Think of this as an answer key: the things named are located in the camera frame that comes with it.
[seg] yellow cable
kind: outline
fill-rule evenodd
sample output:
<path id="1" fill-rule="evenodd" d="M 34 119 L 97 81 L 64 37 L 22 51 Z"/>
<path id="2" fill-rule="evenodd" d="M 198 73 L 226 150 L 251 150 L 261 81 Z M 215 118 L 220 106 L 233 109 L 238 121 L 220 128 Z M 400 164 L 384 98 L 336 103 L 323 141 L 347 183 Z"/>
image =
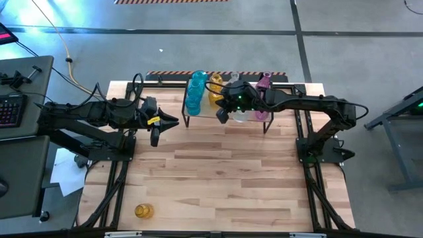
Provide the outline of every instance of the yellow cable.
<path id="1" fill-rule="evenodd" d="M 40 10 L 40 12 L 44 15 L 44 17 L 48 20 L 48 22 L 50 22 L 50 24 L 54 27 L 54 30 L 56 31 L 56 33 L 59 35 L 61 41 L 63 42 L 63 45 L 65 46 L 65 50 L 66 50 L 66 58 L 71 59 L 71 55 L 69 54 L 69 49 L 67 48 L 67 44 L 65 42 L 65 40 L 63 39 L 63 37 L 61 37 L 61 34 L 59 32 L 59 30 L 56 28 L 56 26 L 54 26 L 54 24 L 51 22 L 51 20 L 47 17 L 46 14 L 44 14 L 44 12 L 41 10 L 41 8 L 36 4 L 35 0 L 31 0 L 35 6 L 38 8 L 38 10 Z M 79 89 L 81 89 L 82 91 L 85 91 L 88 94 L 91 94 L 92 92 L 86 88 L 84 88 L 84 86 L 82 86 L 81 84 L 79 84 L 78 81 L 76 81 L 75 78 L 73 78 L 73 74 L 72 74 L 72 67 L 71 67 L 71 62 L 67 63 L 67 67 L 69 68 L 69 76 L 71 77 L 71 80 L 74 82 L 74 84 L 76 84 L 77 87 L 79 87 Z"/>

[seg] white paper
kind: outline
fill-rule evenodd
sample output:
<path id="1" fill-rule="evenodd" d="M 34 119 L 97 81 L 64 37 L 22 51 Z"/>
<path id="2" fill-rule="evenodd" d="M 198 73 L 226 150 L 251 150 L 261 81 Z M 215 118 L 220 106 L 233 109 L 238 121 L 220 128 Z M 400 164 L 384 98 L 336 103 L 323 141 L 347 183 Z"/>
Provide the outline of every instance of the white paper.
<path id="1" fill-rule="evenodd" d="M 79 168 L 73 160 L 74 157 L 74 153 L 64 148 L 58 149 L 56 152 L 50 182 L 59 183 L 63 196 L 84 187 L 87 168 Z"/>

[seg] desk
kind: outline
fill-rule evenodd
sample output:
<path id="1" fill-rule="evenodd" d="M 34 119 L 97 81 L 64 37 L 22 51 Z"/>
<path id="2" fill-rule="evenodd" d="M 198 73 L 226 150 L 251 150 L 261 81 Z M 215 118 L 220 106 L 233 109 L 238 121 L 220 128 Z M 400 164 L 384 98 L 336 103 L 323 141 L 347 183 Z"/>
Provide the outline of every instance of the desk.
<path id="1" fill-rule="evenodd" d="M 48 136 L 0 141 L 0 177 L 9 185 L 0 198 L 0 219 L 34 215 L 40 209 L 48 144 Z"/>
<path id="2" fill-rule="evenodd" d="M 52 72 L 53 56 L 40 56 L 20 59 L 0 60 L 0 72 L 6 73 L 9 77 L 19 71 L 23 76 L 28 77 L 34 70 L 32 66 L 39 67 L 42 72 L 36 73 L 31 79 L 32 83 L 24 83 L 19 90 L 27 93 L 47 93 L 48 81 Z M 6 95 L 14 92 L 8 85 L 0 85 L 0 95 Z M 44 104 L 44 97 L 40 95 L 28 94 L 28 100 L 22 117 L 22 122 L 18 128 L 1 128 L 0 139 L 20 138 L 25 136 L 34 136 L 38 132 L 37 119 L 40 116 L 40 109 L 34 105 L 34 102 Z"/>
<path id="3" fill-rule="evenodd" d="M 126 84 L 110 82 L 108 98 L 123 98 Z M 324 94 L 322 84 L 306 84 L 306 89 L 308 95 Z M 178 117 L 181 124 L 161 134 L 158 147 L 149 145 L 149 133 L 136 134 L 118 229 L 313 230 L 303 167 L 295 149 L 292 110 L 275 113 L 266 135 L 262 124 L 230 120 L 221 125 L 216 118 L 191 118 L 190 127 L 185 128 L 181 114 L 184 89 L 144 88 L 146 95 L 155 97 L 163 111 Z M 311 117 L 314 130 L 328 121 L 323 113 L 312 112 Z M 88 174 L 79 206 L 81 222 L 103 199 L 109 169 L 110 162 L 101 161 Z M 322 172 L 328 200 L 354 227 L 342 171 L 336 165 L 322 164 Z M 153 204 L 151 219 L 135 217 L 134 209 L 140 203 Z M 319 202 L 317 207 L 324 224 Z"/>

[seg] yellow tag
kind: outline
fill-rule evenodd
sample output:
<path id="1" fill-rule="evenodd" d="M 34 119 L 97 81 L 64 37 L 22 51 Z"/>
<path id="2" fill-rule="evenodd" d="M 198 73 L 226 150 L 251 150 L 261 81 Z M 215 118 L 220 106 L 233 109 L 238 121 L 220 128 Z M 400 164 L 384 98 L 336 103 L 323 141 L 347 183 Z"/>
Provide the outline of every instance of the yellow tag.
<path id="1" fill-rule="evenodd" d="M 147 124 L 148 124 L 148 125 L 151 125 L 151 124 L 153 124 L 154 122 L 158 122 L 159 120 L 160 120 L 160 118 L 159 118 L 158 116 L 156 116 L 156 117 L 154 117 L 154 118 L 152 118 L 152 119 L 148 120 L 148 121 L 147 121 Z"/>

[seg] black desk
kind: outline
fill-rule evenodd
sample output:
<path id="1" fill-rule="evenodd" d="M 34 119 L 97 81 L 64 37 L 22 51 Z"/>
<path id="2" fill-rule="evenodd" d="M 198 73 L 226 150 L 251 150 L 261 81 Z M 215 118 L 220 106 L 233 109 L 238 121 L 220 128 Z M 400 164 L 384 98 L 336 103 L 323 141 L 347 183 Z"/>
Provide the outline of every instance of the black desk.
<path id="1" fill-rule="evenodd" d="M 9 185 L 0 198 L 0 219 L 35 215 L 41 210 L 49 142 L 48 136 L 0 141 L 0 177 Z"/>
<path id="2" fill-rule="evenodd" d="M 34 70 L 33 65 L 39 67 L 42 72 L 36 73 L 31 79 L 32 83 L 24 83 L 19 90 L 27 93 L 47 93 L 48 81 L 52 72 L 53 56 L 40 56 L 20 59 L 0 60 L 0 72 L 9 76 L 19 71 L 25 77 L 28 77 Z M 0 95 L 7 95 L 14 92 L 8 85 L 0 85 Z M 38 132 L 37 119 L 40 116 L 40 109 L 34 105 L 34 102 L 44 104 L 44 97 L 40 95 L 28 94 L 28 102 L 22 117 L 22 122 L 18 128 L 1 128 L 0 140 L 9 138 L 21 138 L 26 136 L 35 136 Z"/>

